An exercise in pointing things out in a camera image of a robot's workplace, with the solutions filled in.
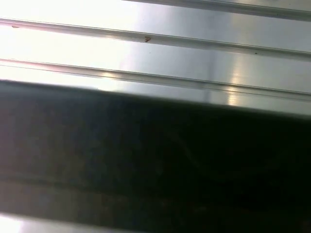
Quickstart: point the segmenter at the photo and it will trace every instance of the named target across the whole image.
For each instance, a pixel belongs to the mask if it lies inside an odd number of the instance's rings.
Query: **rust spot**
[[[145,36],[145,42],[148,42],[149,40],[151,40],[150,37]]]

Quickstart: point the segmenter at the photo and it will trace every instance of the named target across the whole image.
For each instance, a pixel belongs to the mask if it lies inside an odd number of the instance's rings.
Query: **metal surface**
[[[16,5],[20,5],[20,10],[16,9]],[[32,14],[34,5],[40,9],[38,14]],[[92,14],[81,17],[88,12]],[[3,6],[0,9],[0,16],[1,18],[311,51],[309,45],[311,24],[309,22],[140,2],[92,0],[87,4],[85,1],[71,4],[71,1],[64,3],[56,0],[52,6],[46,6],[37,0],[30,0],[27,3],[17,0]]]
[[[218,0],[132,0],[132,1],[157,3],[171,6],[181,6],[188,8],[230,12],[246,15],[311,21],[311,13],[308,11],[266,7],[256,4],[254,5],[240,4],[232,1],[218,1]]]
[[[304,117],[14,82],[0,82],[0,112],[2,212],[156,233],[219,232],[219,225],[249,232],[254,224],[263,232],[284,227],[288,197],[304,200],[301,209],[310,204]],[[292,223],[302,214],[292,213]]]
[[[307,93],[83,67],[38,63],[16,64],[11,61],[1,61],[0,72],[5,74],[1,79],[8,81],[311,115],[311,97]]]
[[[277,7],[301,11],[311,10],[311,4],[307,0],[221,0],[221,1],[259,5],[266,7]]]
[[[53,222],[37,218],[0,214],[0,229],[6,233],[124,233],[106,228],[88,227],[79,224]]]
[[[101,89],[97,78],[106,77],[114,79],[109,82],[119,87],[116,92],[309,114],[311,24],[303,17],[269,15],[280,11],[309,17],[307,1],[297,7],[289,1],[158,2],[213,2],[227,10],[121,0],[48,6],[12,1],[0,9],[1,78],[8,80],[20,72],[17,67],[26,67],[53,72],[47,74],[50,80],[36,78],[36,83],[55,84],[64,77],[60,72],[71,73],[66,85],[80,88]],[[231,13],[230,4],[268,17]],[[32,14],[34,5],[38,14]],[[81,17],[86,12],[92,14]],[[80,80],[90,76],[96,81]],[[24,81],[21,77],[12,80]]]

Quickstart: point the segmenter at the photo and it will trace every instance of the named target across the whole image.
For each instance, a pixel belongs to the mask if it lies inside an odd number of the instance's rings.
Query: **metal groove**
[[[234,2],[241,4],[249,4],[256,6],[267,6],[267,7],[276,7],[283,9],[291,9],[291,10],[302,10],[302,11],[310,11],[311,5],[307,0],[220,0],[224,2]]]
[[[202,10],[222,11],[244,15],[291,19],[307,22],[311,21],[310,11],[249,5],[234,2],[213,1],[213,0],[129,0],[129,1],[162,4],[169,6],[180,6]]]
[[[257,56],[268,56],[276,58],[295,59],[300,61],[311,61],[311,52],[284,50],[270,47],[259,47],[235,43],[227,43],[212,40],[203,40],[179,36],[140,33],[105,28],[83,27],[65,24],[53,24],[45,22],[24,21],[17,19],[0,18],[0,25],[19,28],[40,30],[54,33],[66,33],[73,35],[101,37],[108,39],[126,40],[132,42],[184,47],[201,50],[220,50],[234,53],[252,54]]]
[[[255,86],[237,85],[231,83],[218,83],[204,80],[185,79],[171,76],[143,74],[120,70],[107,70],[89,67],[68,66],[59,64],[48,64],[40,62],[16,61],[0,59],[0,66],[30,68],[37,70],[45,70],[59,73],[84,75],[97,78],[113,78],[116,80],[139,82],[139,83],[152,83],[164,84],[168,86],[178,86],[183,88],[194,89],[210,89],[228,92],[231,94],[251,94],[269,96],[283,99],[304,100],[311,101],[311,95],[305,92],[295,92],[280,89],[270,89]]]

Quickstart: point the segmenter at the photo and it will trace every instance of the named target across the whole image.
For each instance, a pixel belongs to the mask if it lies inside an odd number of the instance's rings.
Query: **aluminum panel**
[[[144,3],[179,6],[200,10],[230,12],[243,15],[311,21],[311,12],[286,8],[266,7],[260,5],[240,4],[228,1],[214,0],[130,0]]]
[[[13,0],[1,7],[0,16],[311,51],[309,22],[140,2]]]
[[[123,70],[298,92],[311,90],[311,66],[306,61],[6,29],[7,36],[0,45],[1,57],[6,59]]]
[[[216,0],[232,3],[251,4],[266,7],[277,7],[291,10],[311,11],[309,0]]]
[[[109,228],[90,227],[80,224],[70,224],[48,221],[38,218],[0,214],[0,229],[6,233],[126,233],[130,231],[112,230]]]
[[[69,86],[75,88],[111,91],[152,98],[182,100],[216,105],[229,105],[281,113],[311,115],[310,98],[296,99],[295,96],[269,96],[269,93],[247,94],[237,87],[222,90],[177,87],[169,85],[128,82],[113,78],[94,78],[29,68],[0,66],[0,79],[23,83]]]

